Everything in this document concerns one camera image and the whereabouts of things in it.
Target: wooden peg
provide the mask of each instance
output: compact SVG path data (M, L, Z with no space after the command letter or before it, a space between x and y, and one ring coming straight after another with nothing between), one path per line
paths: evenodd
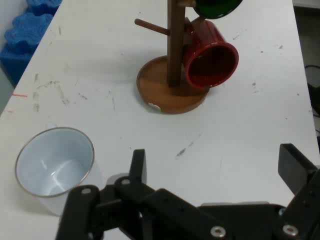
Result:
M178 6L179 7L190 7L195 8L197 6L197 3L195 0L178 0Z
M152 24L150 22L143 21L143 20L138 19L138 18L136 20L134 20L134 23L136 25L140 26L140 27L155 31L155 32L160 33L160 34L164 34L164 35L170 36L170 31L168 29L164 28L164 27L154 25L154 24Z

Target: wooden post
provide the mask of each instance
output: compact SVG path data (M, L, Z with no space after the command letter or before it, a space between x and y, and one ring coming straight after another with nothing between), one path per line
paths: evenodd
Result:
M180 85L184 46L186 7L180 6L178 0L168 0L167 62L169 87Z

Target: blue foam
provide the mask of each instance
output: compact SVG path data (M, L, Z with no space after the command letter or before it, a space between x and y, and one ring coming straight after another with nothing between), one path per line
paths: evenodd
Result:
M44 36L53 16L35 16L31 12L17 16L4 37L7 41L0 52L3 70L16 86Z
M26 0L29 9L36 16L42 14L55 15L62 0Z
M10 51L16 54L33 54L52 18L50 14L35 16L31 12L17 16L12 22L13 28L4 34Z
M7 44L0 52L0 61L3 70L14 87L18 84L22 74L24 74L24 71L27 68L32 56L32 53L13 53L8 48Z

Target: table surface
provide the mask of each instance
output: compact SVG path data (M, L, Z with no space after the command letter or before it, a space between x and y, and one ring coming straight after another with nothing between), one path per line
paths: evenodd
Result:
M190 19L197 17L187 9ZM320 164L292 0L245 0L215 20L239 52L234 75L180 115L144 104L136 76L167 52L159 0L64 0L0 118L0 225L6 239L53 239L59 219L18 186L22 146L54 123L85 132L105 179L129 170L144 148L148 184L193 205L268 201L293 194L278 175L279 145ZM117 231L116 239L125 239Z

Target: mug rim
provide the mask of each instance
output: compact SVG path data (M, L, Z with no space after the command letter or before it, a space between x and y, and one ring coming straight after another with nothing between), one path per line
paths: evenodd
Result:
M24 151L24 149L26 148L26 146L31 143L32 140L34 140L36 137L40 136L41 134L44 134L46 132L49 132L49 131L53 131L53 130L57 130L57 129L69 129L69 130L73 130L73 131L76 131L76 132L79 132L81 133L82 135L84 135L87 140L89 141L90 145L91 145L91 149L92 149L92 160L91 160L91 165L90 165L90 168L89 170L87 171L87 173L83 176L83 178L80 180L79 183L75 184L74 186L68 188L67 190L63 191L63 192L60 192L60 193L57 193L57 194L54 194L54 195L40 195L40 194L36 194L36 193L33 193L29 190L27 190L23 185L22 183L20 182L19 178L18 178L18 174L17 174L17 167L18 167L18 161L19 161L19 157L21 155L21 153ZM92 143L92 141L90 140L90 138L83 132L83 131L80 131L76 128L73 128L73 127L67 127L67 126L58 126L58 127L53 127L53 128L50 128L50 129L47 129L47 130L44 130L42 132L39 132L37 135L33 136L30 140L28 140L24 145L23 147L21 148L18 156L16 157L16 160L15 160L15 167L14 167L14 173L15 173L15 179L17 180L19 186L25 191L27 192L28 194L34 196L34 197L38 197L38 198L43 198L43 199L50 199L50 198L55 198L55 197L58 197L58 196L61 196L61 195L64 195L65 193L69 192L71 189L75 188L75 187L78 187L85 179L86 177L88 176L88 174L90 173L93 165L94 165L94 162L95 162L95 148L94 148L94 145Z

